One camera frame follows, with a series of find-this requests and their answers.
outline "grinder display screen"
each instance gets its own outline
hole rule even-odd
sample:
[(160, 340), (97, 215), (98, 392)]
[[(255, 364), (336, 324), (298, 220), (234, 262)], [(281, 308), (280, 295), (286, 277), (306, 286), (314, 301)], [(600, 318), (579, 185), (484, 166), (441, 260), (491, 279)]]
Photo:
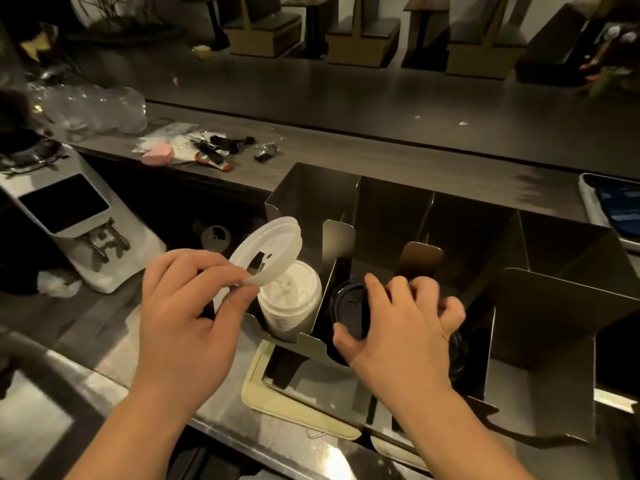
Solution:
[(105, 199), (80, 174), (23, 195), (19, 199), (52, 234), (109, 208)]

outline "hand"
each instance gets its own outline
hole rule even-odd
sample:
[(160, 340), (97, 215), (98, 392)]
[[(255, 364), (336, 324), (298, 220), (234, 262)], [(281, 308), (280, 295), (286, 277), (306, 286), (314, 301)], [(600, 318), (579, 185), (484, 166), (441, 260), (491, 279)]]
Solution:
[(162, 402), (186, 423), (227, 377), (244, 311), (259, 289), (229, 293), (214, 321), (201, 318), (202, 310), (221, 288), (250, 276), (204, 250), (174, 250), (152, 261), (142, 282), (140, 359), (131, 395)]
[(428, 400), (452, 391), (449, 380), (449, 337), (465, 319), (460, 300), (443, 301), (438, 317), (440, 287), (421, 276), (411, 285), (401, 276), (387, 288), (372, 274), (365, 276), (371, 309), (367, 338), (357, 341), (336, 323), (333, 344), (360, 379), (395, 416), (405, 400)]

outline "phone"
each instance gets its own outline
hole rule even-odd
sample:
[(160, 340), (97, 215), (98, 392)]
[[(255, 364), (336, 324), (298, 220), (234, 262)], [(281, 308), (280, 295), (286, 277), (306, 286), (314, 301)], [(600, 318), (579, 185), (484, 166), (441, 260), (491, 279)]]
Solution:
[(612, 227), (626, 249), (640, 252), (640, 182), (583, 173), (578, 186), (590, 222)]

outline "pink sponge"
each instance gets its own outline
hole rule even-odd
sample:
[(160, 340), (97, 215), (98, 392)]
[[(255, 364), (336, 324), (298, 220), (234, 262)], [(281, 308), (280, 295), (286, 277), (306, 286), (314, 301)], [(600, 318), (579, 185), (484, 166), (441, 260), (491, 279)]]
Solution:
[(142, 163), (151, 166), (169, 165), (173, 157), (173, 148), (169, 143), (158, 143), (142, 155)]

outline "forearm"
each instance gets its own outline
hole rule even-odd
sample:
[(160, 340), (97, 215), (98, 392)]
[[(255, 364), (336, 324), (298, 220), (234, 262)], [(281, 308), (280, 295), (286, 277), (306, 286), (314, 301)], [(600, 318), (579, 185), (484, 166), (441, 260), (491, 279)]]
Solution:
[(437, 480), (532, 480), (453, 390), (411, 394), (396, 419)]
[(160, 401), (144, 394), (124, 398), (65, 480), (164, 478), (188, 418), (172, 413)]

